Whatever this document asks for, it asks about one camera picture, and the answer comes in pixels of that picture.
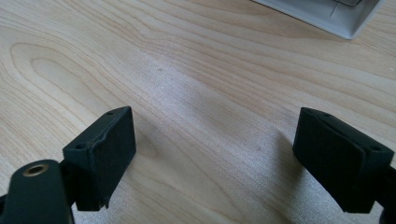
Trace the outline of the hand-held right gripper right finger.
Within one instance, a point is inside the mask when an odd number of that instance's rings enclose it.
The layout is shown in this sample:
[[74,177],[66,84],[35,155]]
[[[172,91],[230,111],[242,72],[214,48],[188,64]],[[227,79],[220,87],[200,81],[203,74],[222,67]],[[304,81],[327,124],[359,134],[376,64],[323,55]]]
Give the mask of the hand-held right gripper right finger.
[[303,107],[292,150],[343,211],[368,213],[380,203],[395,212],[394,151],[370,136],[328,113]]

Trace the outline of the white plastic box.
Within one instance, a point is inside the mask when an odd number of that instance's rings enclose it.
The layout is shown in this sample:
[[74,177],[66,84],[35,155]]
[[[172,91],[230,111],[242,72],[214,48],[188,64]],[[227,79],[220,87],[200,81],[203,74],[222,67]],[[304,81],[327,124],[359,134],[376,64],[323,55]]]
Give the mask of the white plastic box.
[[386,0],[253,0],[344,39],[359,35]]

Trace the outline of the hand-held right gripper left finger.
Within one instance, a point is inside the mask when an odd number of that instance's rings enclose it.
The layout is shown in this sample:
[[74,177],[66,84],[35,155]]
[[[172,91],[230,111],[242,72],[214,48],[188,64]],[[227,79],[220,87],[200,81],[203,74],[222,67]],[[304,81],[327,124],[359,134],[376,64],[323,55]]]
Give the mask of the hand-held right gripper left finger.
[[80,211],[107,207],[135,153],[132,108],[106,112],[63,148],[68,201]]

